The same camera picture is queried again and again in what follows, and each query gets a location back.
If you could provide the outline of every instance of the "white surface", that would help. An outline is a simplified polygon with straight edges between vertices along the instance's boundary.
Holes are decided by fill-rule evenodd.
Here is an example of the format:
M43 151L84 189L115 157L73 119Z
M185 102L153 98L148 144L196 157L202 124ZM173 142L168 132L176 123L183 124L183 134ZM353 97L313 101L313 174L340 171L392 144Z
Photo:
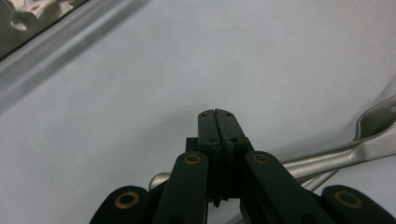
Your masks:
M153 1L0 115L0 222L89 223L169 171L209 108L281 160L351 141L396 93L394 1ZM396 216L395 157L329 184ZM237 203L210 209L210 222Z

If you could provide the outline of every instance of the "metal rivet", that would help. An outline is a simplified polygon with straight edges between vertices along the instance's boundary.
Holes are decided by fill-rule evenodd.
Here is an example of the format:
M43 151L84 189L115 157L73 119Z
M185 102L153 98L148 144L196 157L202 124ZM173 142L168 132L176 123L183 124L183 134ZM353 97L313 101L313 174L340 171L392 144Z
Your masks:
M261 163L261 164L265 164L268 161L270 161L270 158L267 157L266 155L263 154L255 154L253 156L254 161L256 161L257 163Z
M115 204L119 209L127 209L139 202L139 195L134 191L123 192L117 197Z
M201 157L197 155L188 155L184 158L184 162L191 165L198 164L201 162Z
M334 197L340 204L350 208L361 208L363 202L358 196L347 191L337 191L334 193Z

